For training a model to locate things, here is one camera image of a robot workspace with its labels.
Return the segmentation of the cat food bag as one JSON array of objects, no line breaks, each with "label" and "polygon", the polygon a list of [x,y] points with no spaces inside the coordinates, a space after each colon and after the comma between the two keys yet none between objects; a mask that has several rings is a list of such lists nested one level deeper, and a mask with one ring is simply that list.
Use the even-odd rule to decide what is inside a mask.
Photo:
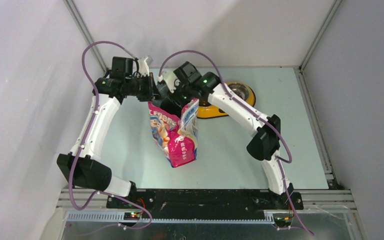
[{"label": "cat food bag", "polygon": [[181,107],[180,116],[160,107],[159,101],[149,101],[149,123],[155,144],[169,164],[177,168],[197,159],[199,100],[193,98]]}]

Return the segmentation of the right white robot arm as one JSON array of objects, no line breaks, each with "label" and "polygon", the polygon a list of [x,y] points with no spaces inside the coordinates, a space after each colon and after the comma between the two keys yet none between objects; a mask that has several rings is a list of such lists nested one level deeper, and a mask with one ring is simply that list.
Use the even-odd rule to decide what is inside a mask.
[{"label": "right white robot arm", "polygon": [[268,116],[255,109],[235,94],[219,75],[211,71],[201,74],[188,61],[175,70],[161,72],[157,82],[164,84],[171,95],[179,94],[181,101],[193,98],[205,101],[240,124],[252,137],[246,150],[261,162],[272,192],[271,204],[277,209],[290,204],[289,182],[277,160],[281,147],[281,120],[277,115]]}]

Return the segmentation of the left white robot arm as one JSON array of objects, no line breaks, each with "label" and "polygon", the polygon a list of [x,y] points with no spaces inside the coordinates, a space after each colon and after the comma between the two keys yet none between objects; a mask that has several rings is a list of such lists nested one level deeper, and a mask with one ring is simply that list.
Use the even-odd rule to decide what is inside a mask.
[{"label": "left white robot arm", "polygon": [[140,102],[154,99],[157,92],[152,57],[114,57],[108,76],[92,82],[91,106],[80,135],[69,153],[59,154],[57,166],[71,187],[80,187],[119,196],[125,208],[133,208],[138,194],[133,182],[116,176],[102,159],[102,149],[112,120],[126,97]]}]

